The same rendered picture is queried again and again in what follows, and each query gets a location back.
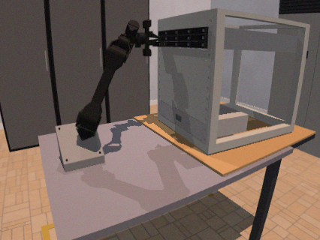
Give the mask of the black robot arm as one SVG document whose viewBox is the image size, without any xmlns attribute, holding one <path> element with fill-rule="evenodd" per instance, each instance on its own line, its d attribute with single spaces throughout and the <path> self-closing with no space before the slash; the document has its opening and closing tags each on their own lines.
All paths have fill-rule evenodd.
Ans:
<svg viewBox="0 0 320 240">
<path fill-rule="evenodd" d="M 110 85 L 115 71 L 122 67 L 122 63 L 125 63 L 126 59 L 128 58 L 128 55 L 130 54 L 131 49 L 136 41 L 136 34 L 139 27 L 140 24 L 137 21 L 128 21 L 125 33 L 121 34 L 118 39 L 110 42 L 110 45 L 108 46 L 105 53 L 106 67 L 95 90 L 93 98 L 91 102 L 84 107 L 84 109 L 79 111 L 77 116 L 75 126 L 82 140 L 86 140 L 90 137 L 95 136 L 95 132 L 101 121 L 101 103 L 107 92 L 106 90 Z M 127 51 L 122 49 L 123 47 L 125 47 Z"/>
</svg>

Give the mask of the grey open rack frame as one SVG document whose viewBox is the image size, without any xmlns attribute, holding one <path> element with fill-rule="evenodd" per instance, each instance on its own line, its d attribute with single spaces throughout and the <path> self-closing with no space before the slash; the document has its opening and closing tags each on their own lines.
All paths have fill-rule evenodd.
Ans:
<svg viewBox="0 0 320 240">
<path fill-rule="evenodd" d="M 276 25 L 226 25 L 225 17 Z M 208 27 L 207 49 L 158 46 L 158 120 L 207 155 L 294 131 L 310 25 L 221 8 L 158 19 L 158 31 L 194 27 Z M 295 28 L 298 36 L 244 30 L 254 28 Z M 224 50 L 234 57 L 230 103 L 220 104 Z M 285 121 L 237 103 L 242 50 L 296 53 Z M 245 132 L 249 116 L 273 126 Z"/>
</svg>

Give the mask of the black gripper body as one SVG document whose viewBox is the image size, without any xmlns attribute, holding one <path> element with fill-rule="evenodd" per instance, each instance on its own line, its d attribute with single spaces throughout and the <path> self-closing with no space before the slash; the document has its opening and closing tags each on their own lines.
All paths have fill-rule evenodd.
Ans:
<svg viewBox="0 0 320 240">
<path fill-rule="evenodd" d="M 151 56 L 152 50 L 149 49 L 149 46 L 152 45 L 152 41 L 149 40 L 149 36 L 151 36 L 151 32 L 148 31 L 148 27 L 151 27 L 152 21 L 150 19 L 146 19 L 143 21 L 143 29 L 145 29 L 145 33 L 137 33 L 135 44 L 145 44 L 145 49 L 143 49 L 143 56 Z M 148 39 L 147 39 L 148 33 Z"/>
</svg>

